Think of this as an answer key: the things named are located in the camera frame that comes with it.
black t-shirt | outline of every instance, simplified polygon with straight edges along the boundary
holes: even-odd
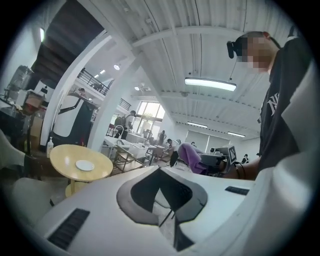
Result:
[[[290,98],[307,72],[311,59],[311,51],[302,38],[286,42],[276,54],[270,72],[270,87],[260,113],[261,159],[258,171],[274,167],[281,159],[299,151],[281,114],[289,105]]]

ceiling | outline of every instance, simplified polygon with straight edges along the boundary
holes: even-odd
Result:
[[[133,97],[156,96],[174,122],[193,122],[222,134],[259,136],[259,108],[269,87],[259,74],[228,56],[227,41],[267,31],[281,46],[292,22],[265,0],[78,0],[112,36],[87,64],[98,79],[116,79],[140,52]],[[117,71],[113,65],[120,65]],[[235,91],[185,85],[186,77],[232,82]]]

round yellow table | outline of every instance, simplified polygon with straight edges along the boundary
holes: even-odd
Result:
[[[78,160],[87,160],[94,164],[91,171],[83,171],[77,168]],[[66,196],[72,195],[76,190],[83,188],[84,184],[75,181],[92,182],[109,176],[113,170],[113,164],[108,157],[90,148],[78,145],[59,145],[50,153],[52,166],[63,176],[70,179],[70,188],[66,189]]]

staircase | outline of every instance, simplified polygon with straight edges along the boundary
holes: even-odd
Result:
[[[55,89],[71,63],[104,28],[76,0],[67,0],[53,18],[31,69]]]

